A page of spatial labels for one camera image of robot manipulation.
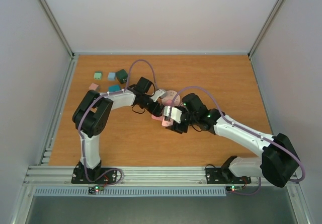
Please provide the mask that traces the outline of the pink small plug adapter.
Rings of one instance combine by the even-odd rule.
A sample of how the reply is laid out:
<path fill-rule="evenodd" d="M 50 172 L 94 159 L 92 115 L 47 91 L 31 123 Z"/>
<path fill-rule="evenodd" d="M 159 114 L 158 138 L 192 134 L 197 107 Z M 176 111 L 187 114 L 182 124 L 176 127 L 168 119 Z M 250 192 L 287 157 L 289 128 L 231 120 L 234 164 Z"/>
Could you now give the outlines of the pink small plug adapter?
<path fill-rule="evenodd" d="M 98 91 L 100 89 L 100 86 L 98 84 L 92 83 L 89 86 L 89 90 L 94 90 L 94 91 Z"/>

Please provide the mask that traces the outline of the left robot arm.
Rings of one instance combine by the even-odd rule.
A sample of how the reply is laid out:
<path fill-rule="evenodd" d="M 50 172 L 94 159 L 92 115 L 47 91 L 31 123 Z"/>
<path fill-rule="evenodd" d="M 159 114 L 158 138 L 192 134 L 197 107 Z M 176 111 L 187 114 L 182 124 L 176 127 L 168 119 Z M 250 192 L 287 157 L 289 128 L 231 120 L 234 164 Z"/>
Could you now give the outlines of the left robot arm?
<path fill-rule="evenodd" d="M 99 93 L 89 90 L 73 114 L 72 121 L 78 131 L 81 158 L 78 164 L 83 179 L 95 183 L 103 176 L 99 154 L 100 134 L 104 130 L 110 112 L 123 107 L 139 106 L 144 111 L 159 117 L 163 105 L 158 101 L 166 91 L 141 77 L 136 84 L 115 92 Z"/>

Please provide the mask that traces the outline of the light green plug adapter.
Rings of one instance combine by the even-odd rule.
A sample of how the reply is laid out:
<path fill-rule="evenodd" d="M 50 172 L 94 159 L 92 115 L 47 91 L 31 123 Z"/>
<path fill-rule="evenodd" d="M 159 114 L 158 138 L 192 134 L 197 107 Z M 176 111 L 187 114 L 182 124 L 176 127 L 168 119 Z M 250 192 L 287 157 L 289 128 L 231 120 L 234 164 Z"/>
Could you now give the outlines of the light green plug adapter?
<path fill-rule="evenodd" d="M 95 80 L 101 80 L 103 77 L 103 73 L 101 71 L 95 71 L 94 72 L 94 79 Z"/>

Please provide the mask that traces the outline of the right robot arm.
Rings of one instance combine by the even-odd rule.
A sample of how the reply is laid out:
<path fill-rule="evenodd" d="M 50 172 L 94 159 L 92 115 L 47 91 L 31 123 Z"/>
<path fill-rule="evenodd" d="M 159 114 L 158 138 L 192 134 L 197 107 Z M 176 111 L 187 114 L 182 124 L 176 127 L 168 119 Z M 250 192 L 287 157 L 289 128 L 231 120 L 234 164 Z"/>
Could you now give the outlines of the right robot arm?
<path fill-rule="evenodd" d="M 208 109 L 194 93 L 183 98 L 182 106 L 166 106 L 165 119 L 172 120 L 169 129 L 186 133 L 189 126 L 230 139 L 253 152 L 256 157 L 229 157 L 220 167 L 222 180 L 232 183 L 238 178 L 265 178 L 276 187 L 284 187 L 300 166 L 299 157 L 284 134 L 273 136 L 245 126 L 218 109 Z"/>

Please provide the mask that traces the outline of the dark green cube socket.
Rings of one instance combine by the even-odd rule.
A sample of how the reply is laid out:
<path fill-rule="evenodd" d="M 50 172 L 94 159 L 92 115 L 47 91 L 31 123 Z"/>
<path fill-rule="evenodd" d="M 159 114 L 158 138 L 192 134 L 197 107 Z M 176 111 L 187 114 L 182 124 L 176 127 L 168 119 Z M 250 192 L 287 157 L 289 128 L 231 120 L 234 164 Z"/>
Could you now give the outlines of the dark green cube socket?
<path fill-rule="evenodd" d="M 120 84 L 126 84 L 128 82 L 128 72 L 125 69 L 118 70 L 115 76 Z"/>

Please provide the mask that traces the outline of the light blue plug adapter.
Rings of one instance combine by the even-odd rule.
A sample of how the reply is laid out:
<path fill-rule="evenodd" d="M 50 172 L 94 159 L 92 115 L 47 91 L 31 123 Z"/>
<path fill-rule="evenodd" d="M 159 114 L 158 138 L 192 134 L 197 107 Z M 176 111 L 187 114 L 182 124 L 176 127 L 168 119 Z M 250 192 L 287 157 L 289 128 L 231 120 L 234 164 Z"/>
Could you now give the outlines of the light blue plug adapter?
<path fill-rule="evenodd" d="M 109 72 L 107 76 L 108 81 L 115 81 L 116 79 L 116 73 L 115 72 Z"/>

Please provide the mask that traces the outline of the cyan blue plug adapter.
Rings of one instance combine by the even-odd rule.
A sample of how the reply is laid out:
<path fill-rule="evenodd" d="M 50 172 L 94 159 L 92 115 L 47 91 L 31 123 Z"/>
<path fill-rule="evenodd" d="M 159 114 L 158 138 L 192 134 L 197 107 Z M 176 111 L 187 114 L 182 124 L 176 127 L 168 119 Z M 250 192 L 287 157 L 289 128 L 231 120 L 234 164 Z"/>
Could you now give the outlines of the cyan blue plug adapter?
<path fill-rule="evenodd" d="M 112 85 L 112 86 L 108 87 L 108 92 L 116 92 L 116 91 L 119 91 L 119 90 L 121 90 L 119 85 Z"/>

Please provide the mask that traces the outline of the pink triangular power strip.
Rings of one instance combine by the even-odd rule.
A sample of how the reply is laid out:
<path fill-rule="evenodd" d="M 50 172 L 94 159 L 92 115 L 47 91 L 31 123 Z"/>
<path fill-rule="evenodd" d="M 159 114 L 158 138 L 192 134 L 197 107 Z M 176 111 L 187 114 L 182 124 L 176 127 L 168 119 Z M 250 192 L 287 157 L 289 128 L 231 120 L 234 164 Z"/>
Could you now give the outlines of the pink triangular power strip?
<path fill-rule="evenodd" d="M 156 116 L 154 116 L 154 115 L 151 115 L 151 118 L 152 118 L 153 120 L 158 120 L 158 121 L 162 121 L 162 120 L 163 120 L 163 117 L 162 117 L 162 116 L 160 116 L 160 117 L 156 117 Z"/>

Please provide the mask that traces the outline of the pink round socket base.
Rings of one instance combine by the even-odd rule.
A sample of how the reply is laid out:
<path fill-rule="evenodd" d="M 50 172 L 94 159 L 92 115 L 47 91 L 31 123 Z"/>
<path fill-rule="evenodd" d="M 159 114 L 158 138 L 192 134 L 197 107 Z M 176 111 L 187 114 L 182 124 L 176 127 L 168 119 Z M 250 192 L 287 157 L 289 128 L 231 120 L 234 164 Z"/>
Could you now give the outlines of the pink round socket base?
<path fill-rule="evenodd" d="M 176 98 L 177 92 L 174 90 L 168 90 L 166 91 L 166 96 L 162 98 L 162 104 L 164 106 L 170 106 L 172 103 L 174 103 L 174 106 L 179 106 L 181 103 L 181 98 L 178 95 Z"/>

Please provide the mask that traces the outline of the pink cube socket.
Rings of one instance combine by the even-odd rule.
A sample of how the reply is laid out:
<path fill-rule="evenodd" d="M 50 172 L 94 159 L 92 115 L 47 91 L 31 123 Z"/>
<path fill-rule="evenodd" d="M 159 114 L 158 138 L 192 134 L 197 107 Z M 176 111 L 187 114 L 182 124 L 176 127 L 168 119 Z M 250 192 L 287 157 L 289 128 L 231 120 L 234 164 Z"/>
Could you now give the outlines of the pink cube socket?
<path fill-rule="evenodd" d="M 162 118 L 162 126 L 163 127 L 172 126 L 173 125 L 173 122 L 174 121 L 172 119 L 166 120 L 165 117 Z"/>

